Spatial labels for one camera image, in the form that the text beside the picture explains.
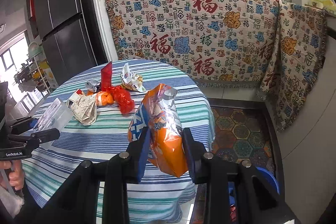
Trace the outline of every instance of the floor mat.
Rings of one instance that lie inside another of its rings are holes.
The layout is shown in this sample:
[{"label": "floor mat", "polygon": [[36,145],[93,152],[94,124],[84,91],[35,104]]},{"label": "floor mat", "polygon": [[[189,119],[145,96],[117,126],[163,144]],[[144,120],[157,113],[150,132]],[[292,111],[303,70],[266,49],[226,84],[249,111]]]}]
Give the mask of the floor mat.
[{"label": "floor mat", "polygon": [[[215,140],[212,152],[223,160],[236,163],[249,159],[274,173],[272,146],[265,117],[258,109],[211,106],[215,118]],[[206,184],[197,188],[190,224],[202,224]]]}]

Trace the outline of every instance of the human hand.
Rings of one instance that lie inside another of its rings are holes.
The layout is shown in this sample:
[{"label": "human hand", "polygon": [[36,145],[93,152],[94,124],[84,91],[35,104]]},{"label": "human hand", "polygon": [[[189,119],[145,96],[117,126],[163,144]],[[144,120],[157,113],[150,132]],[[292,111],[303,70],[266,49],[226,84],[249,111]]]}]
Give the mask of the human hand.
[{"label": "human hand", "polygon": [[[0,161],[0,169],[10,169],[13,164],[14,171],[9,173],[9,184],[15,187],[15,190],[21,190],[25,183],[25,172],[22,169],[22,163],[20,160]],[[5,181],[0,174],[0,185],[7,188]]]}]

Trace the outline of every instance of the patterned cloth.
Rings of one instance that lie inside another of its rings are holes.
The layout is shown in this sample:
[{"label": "patterned cloth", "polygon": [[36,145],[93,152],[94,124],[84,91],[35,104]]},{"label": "patterned cloth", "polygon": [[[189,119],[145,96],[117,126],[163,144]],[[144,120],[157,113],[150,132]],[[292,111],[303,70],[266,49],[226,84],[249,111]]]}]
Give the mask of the patterned cloth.
[{"label": "patterned cloth", "polygon": [[278,130],[296,117],[320,67],[324,12],[315,8],[278,0],[105,3],[120,59],[169,63],[202,85],[259,86]]},{"label": "patterned cloth", "polygon": [[[214,118],[208,100],[195,83],[168,64],[147,60],[128,62],[132,71],[143,76],[143,86],[147,90],[159,83],[178,90],[175,104],[183,128],[190,127],[194,139],[210,150],[214,139]],[[113,63],[114,85],[121,84],[120,72],[125,63],[126,61]],[[56,97],[66,101],[76,89],[85,90],[87,80],[100,80],[100,70],[103,67],[101,65],[86,70],[65,82],[46,99],[35,117],[40,117]],[[41,207],[83,160],[109,160],[126,150],[129,144],[127,130],[144,93],[131,91],[131,96],[135,101],[133,113],[122,115],[117,104],[99,106],[95,123],[84,126],[73,118],[62,130],[60,138],[53,142],[50,150],[38,148],[33,151],[31,159],[22,161],[27,186]],[[127,188],[131,223],[146,223],[156,219],[179,221],[182,216],[179,203],[191,200],[195,195],[194,184],[188,172],[176,178],[162,173],[149,162],[141,183],[128,184]],[[101,183],[97,223],[101,223],[103,193],[104,184]]]}]

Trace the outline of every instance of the orange snack bag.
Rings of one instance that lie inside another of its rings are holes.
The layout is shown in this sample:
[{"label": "orange snack bag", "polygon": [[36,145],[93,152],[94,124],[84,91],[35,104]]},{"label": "orange snack bag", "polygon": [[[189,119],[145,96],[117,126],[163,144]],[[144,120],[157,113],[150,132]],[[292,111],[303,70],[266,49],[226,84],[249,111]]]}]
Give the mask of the orange snack bag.
[{"label": "orange snack bag", "polygon": [[128,130],[129,141],[139,139],[141,129],[151,129],[148,160],[162,172],[180,177],[187,170],[182,148],[182,125],[175,107],[177,90],[159,84],[146,93]]},{"label": "orange snack bag", "polygon": [[107,91],[99,91],[96,94],[96,104],[97,106],[105,106],[113,104],[114,99],[111,93]]}]

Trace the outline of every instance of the blue bucket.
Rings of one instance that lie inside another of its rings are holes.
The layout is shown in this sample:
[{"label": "blue bucket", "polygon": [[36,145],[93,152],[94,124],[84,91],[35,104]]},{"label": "blue bucket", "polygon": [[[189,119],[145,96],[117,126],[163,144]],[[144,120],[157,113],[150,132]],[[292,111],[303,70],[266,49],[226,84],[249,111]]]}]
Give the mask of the blue bucket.
[{"label": "blue bucket", "polygon": [[262,176],[268,181],[268,183],[277,190],[278,194],[280,194],[279,184],[272,173],[261,167],[256,168],[261,172]]}]

